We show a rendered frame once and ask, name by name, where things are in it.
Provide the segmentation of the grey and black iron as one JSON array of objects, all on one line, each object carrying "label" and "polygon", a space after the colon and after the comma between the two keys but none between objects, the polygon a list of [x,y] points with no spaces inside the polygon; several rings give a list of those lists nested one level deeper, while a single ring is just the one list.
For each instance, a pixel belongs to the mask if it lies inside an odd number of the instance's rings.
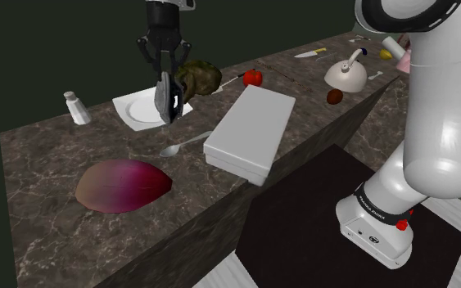
[{"label": "grey and black iron", "polygon": [[172,124],[183,114],[183,86],[168,72],[160,74],[154,104],[166,124]]}]

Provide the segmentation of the white cylinder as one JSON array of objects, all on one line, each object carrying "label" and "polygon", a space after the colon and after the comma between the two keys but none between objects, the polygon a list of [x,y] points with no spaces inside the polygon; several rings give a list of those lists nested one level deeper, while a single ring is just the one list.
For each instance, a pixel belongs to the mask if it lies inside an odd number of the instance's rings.
[{"label": "white cylinder", "polygon": [[382,40],[382,45],[398,61],[405,54],[405,49],[403,49],[391,36],[384,38]]}]

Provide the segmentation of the pink container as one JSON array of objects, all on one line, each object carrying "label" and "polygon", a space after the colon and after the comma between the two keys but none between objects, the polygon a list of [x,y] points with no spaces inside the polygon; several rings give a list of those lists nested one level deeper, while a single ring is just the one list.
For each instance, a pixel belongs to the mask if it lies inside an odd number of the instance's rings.
[{"label": "pink container", "polygon": [[396,68],[406,74],[410,73],[410,54],[411,48],[405,50],[402,57],[397,61]]}]

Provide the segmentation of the red bell pepper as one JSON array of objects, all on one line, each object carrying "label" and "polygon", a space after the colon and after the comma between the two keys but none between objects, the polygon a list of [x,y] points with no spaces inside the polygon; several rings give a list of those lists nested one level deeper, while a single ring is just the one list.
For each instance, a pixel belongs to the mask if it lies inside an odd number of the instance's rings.
[{"label": "red bell pepper", "polygon": [[245,87],[249,85],[260,87],[263,83],[263,75],[259,70],[251,69],[244,73],[242,82]]}]

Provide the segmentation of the olive green lumpy figure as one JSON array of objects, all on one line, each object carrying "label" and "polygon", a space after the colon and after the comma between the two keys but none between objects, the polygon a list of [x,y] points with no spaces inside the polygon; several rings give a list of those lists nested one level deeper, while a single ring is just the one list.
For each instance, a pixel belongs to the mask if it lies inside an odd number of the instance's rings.
[{"label": "olive green lumpy figure", "polygon": [[210,62],[191,60],[181,65],[174,75],[183,87],[183,102],[194,96],[207,96],[215,92],[222,80],[221,71]]}]

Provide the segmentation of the white rectangular box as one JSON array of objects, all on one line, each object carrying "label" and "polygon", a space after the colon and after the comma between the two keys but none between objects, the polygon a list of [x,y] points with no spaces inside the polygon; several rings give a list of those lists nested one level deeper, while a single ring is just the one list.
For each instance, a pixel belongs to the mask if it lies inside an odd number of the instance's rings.
[{"label": "white rectangular box", "polygon": [[260,187],[272,168],[296,99],[247,86],[206,139],[206,163]]}]

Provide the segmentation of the white kettle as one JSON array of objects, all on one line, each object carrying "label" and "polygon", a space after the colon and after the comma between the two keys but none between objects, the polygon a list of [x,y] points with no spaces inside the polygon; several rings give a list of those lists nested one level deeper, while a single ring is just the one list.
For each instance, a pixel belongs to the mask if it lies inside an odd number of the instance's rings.
[{"label": "white kettle", "polygon": [[364,66],[356,60],[358,55],[367,55],[365,48],[356,49],[348,60],[332,65],[324,76],[326,84],[342,92],[360,92],[368,80]]}]

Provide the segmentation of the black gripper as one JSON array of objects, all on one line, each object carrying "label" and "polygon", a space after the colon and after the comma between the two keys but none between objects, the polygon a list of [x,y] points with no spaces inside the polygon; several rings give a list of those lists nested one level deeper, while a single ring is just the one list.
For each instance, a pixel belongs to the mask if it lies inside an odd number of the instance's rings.
[{"label": "black gripper", "polygon": [[[161,52],[169,52],[171,74],[175,75],[188,58],[191,43],[182,40],[179,29],[179,7],[170,2],[147,1],[147,35],[136,40],[139,51],[156,72],[161,81]],[[175,58],[175,50],[180,45],[182,54]]]}]

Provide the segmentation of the yellow handled knife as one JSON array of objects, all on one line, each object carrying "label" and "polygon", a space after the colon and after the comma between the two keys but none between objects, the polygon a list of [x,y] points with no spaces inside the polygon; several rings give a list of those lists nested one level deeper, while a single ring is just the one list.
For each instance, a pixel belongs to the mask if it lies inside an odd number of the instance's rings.
[{"label": "yellow handled knife", "polygon": [[320,52],[325,52],[327,51],[327,48],[322,47],[319,49],[311,50],[308,52],[303,52],[301,54],[295,55],[295,58],[306,58],[306,57],[312,57],[312,56],[317,56]]}]

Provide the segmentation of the white salt shaker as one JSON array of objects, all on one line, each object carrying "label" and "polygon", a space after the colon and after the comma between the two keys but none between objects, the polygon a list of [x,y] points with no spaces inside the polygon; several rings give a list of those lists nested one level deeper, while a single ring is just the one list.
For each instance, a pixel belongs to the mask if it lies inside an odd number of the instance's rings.
[{"label": "white salt shaker", "polygon": [[91,122],[91,116],[88,113],[83,102],[75,95],[74,92],[68,91],[64,93],[66,105],[70,112],[73,121],[78,125],[85,125]]}]

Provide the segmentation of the black handled white spatula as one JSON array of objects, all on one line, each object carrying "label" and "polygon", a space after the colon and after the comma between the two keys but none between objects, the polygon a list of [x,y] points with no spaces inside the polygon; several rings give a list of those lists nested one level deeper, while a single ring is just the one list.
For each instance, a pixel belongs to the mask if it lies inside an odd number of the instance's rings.
[{"label": "black handled white spatula", "polygon": [[216,94],[216,93],[218,93],[218,92],[222,92],[222,91],[223,91],[223,88],[224,88],[226,85],[228,85],[229,83],[233,82],[233,81],[236,80],[236,79],[241,78],[245,73],[241,73],[241,74],[239,74],[239,75],[233,77],[233,78],[230,79],[229,81],[220,84],[219,87],[212,93],[212,95],[214,95],[214,94]]}]

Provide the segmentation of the white square plate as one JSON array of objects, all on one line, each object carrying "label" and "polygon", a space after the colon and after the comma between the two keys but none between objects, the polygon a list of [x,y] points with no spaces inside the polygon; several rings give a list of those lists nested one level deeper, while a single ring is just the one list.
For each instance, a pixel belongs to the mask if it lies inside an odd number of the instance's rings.
[{"label": "white square plate", "polygon": [[149,128],[164,126],[155,107],[156,88],[130,93],[112,100],[119,117],[133,131],[142,131]]}]

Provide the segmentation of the silver spoon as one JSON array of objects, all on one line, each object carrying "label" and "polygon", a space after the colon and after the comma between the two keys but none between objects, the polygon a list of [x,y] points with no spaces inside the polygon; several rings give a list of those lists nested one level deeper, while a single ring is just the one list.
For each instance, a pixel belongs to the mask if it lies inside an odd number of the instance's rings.
[{"label": "silver spoon", "polygon": [[197,142],[197,141],[206,139],[211,134],[212,134],[211,131],[206,131],[206,132],[204,132],[204,133],[202,133],[202,134],[200,134],[198,136],[195,136],[195,137],[193,137],[193,138],[191,138],[191,139],[189,139],[189,140],[187,140],[185,142],[181,142],[181,143],[178,143],[178,144],[175,144],[175,145],[168,146],[165,149],[160,151],[159,156],[164,157],[164,158],[168,158],[168,157],[177,155],[182,146],[187,145],[187,144],[192,143],[192,142]]}]

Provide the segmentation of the brown egg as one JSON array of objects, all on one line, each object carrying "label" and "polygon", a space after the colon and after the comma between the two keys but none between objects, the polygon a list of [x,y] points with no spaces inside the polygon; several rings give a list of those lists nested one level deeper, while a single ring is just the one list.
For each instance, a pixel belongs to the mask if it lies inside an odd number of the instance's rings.
[{"label": "brown egg", "polygon": [[340,89],[332,89],[327,94],[327,103],[330,105],[336,105],[343,100],[343,91]]}]

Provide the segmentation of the black robot stand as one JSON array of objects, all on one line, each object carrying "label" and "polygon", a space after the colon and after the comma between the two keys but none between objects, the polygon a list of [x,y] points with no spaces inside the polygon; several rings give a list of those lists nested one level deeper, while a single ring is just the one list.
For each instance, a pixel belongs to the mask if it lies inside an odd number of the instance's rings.
[{"label": "black robot stand", "polygon": [[447,288],[461,231],[423,205],[413,251],[390,270],[340,232],[335,206],[373,171],[333,145],[252,202],[236,255],[258,288]]}]

